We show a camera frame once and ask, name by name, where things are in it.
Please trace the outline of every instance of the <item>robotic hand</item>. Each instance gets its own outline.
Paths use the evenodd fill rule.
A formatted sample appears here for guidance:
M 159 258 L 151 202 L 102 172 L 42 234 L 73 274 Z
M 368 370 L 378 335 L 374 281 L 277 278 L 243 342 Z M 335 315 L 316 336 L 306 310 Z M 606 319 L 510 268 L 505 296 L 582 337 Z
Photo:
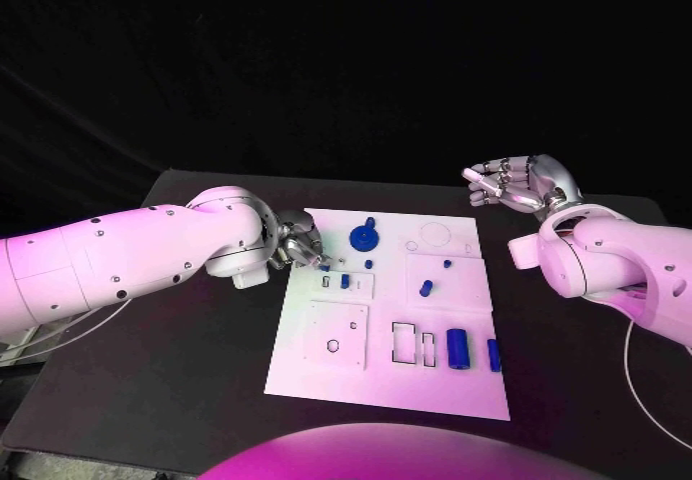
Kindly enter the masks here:
M 244 189 L 218 187 L 187 207 L 159 205 L 0 240 L 0 335 L 185 282 L 202 266 L 237 288 L 296 262 L 321 267 L 305 211 L 277 215 Z
M 548 155 L 510 157 L 463 171 L 472 205 L 534 213 L 538 233 L 510 242 L 520 269 L 541 266 L 567 298 L 616 308 L 644 328 L 692 345 L 692 231 L 641 225 L 586 204 L 563 164 Z

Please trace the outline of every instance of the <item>white board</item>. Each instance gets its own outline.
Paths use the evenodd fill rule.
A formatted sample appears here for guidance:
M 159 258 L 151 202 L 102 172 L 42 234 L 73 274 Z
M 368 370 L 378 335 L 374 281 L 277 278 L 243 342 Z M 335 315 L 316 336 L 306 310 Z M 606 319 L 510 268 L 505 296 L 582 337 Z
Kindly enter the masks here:
M 510 420 L 502 373 L 491 371 L 488 354 L 488 340 L 497 337 L 476 221 L 308 211 L 335 265 L 329 273 L 293 268 L 264 392 Z M 350 234 L 368 217 L 380 244 L 358 252 Z M 345 273 L 348 288 L 341 286 Z M 433 290 L 423 297 L 426 280 Z M 416 325 L 416 336 L 407 333 L 396 341 L 397 322 Z M 453 328 L 468 331 L 468 370 L 449 367 L 446 332 Z M 401 358 L 416 353 L 416 364 L 393 361 L 396 348 Z

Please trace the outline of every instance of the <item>white robotic arm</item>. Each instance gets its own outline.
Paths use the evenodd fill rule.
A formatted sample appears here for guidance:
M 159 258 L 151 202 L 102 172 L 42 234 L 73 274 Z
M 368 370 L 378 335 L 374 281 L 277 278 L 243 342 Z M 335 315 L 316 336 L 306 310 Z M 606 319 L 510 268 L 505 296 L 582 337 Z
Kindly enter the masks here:
M 0 335 L 185 282 L 205 265 L 237 288 L 267 263 L 329 265 L 306 212 L 279 216 L 244 189 L 218 187 L 187 207 L 159 205 L 0 240 Z
M 692 345 L 692 231 L 641 225 L 586 204 L 548 155 L 494 160 L 463 176 L 472 205 L 504 203 L 543 221 L 538 233 L 510 242 L 517 267 L 541 266 L 560 295 L 612 306 L 644 328 Z

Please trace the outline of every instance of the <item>blue object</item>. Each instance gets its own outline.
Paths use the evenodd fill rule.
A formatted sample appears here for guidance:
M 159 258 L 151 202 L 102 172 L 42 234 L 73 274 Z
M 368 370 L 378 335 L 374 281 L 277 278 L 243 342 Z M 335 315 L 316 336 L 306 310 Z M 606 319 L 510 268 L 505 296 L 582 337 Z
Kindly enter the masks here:
M 432 290 L 433 290 L 433 282 L 430 280 L 426 280 L 423 282 L 423 287 L 422 287 L 422 297 L 427 297 L 430 295 Z
M 373 217 L 368 217 L 365 225 L 361 225 L 352 230 L 350 242 L 351 246 L 360 252 L 370 252 L 378 246 L 380 235 L 375 230 L 375 219 Z
M 501 350 L 498 348 L 498 340 L 494 338 L 488 340 L 488 355 L 491 356 L 491 370 L 499 372 L 502 370 Z
M 466 330 L 461 328 L 448 330 L 448 355 L 450 358 L 450 368 L 456 370 L 472 368 Z

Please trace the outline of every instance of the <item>black tabletop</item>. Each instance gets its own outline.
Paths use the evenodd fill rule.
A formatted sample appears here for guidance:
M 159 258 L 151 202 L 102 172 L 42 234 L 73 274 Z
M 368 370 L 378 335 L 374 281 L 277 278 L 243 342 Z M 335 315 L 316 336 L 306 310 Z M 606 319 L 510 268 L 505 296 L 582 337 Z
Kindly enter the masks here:
M 514 267 L 507 244 L 537 231 L 531 215 L 502 207 L 473 209 L 463 186 L 184 171 L 161 176 L 146 203 L 185 205 L 221 185 L 246 187 L 277 210 L 476 217 L 512 421 L 266 395 L 289 272 L 272 272 L 267 284 L 243 291 L 230 279 L 201 272 L 136 299 L 102 329 L 54 354 L 5 433 L 8 448 L 200 474 L 289 433 L 341 423 L 396 422 L 505 440 L 615 478 L 678 478 L 692 471 L 692 451 L 652 424 L 629 391 L 629 320 L 583 299 L 563 299 L 540 270 Z M 665 223 L 645 198 L 593 195 L 589 200 L 636 221 Z M 68 336 L 113 310 L 96 314 Z M 638 327 L 631 355 L 642 401 L 672 433 L 692 442 L 692 357 Z

